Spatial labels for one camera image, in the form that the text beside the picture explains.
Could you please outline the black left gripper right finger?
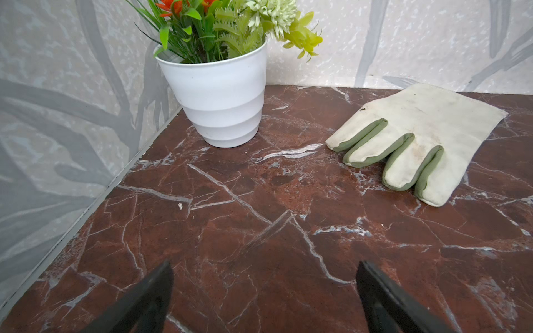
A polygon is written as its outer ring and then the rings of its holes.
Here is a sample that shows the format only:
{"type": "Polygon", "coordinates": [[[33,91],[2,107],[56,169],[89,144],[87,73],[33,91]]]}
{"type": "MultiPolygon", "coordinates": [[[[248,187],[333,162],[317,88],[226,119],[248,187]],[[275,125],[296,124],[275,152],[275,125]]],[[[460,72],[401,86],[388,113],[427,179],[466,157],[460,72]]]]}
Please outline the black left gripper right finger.
{"type": "Polygon", "coordinates": [[[372,262],[358,264],[355,280],[370,332],[453,331],[372,262]]]}

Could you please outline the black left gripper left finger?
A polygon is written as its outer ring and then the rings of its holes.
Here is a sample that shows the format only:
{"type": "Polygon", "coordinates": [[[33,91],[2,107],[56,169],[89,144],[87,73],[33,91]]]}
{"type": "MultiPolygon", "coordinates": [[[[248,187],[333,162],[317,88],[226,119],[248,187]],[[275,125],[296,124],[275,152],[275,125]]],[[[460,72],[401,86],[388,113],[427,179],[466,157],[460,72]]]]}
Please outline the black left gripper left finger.
{"type": "Polygon", "coordinates": [[[170,262],[152,270],[82,332],[162,332],[172,297],[170,262]]]}

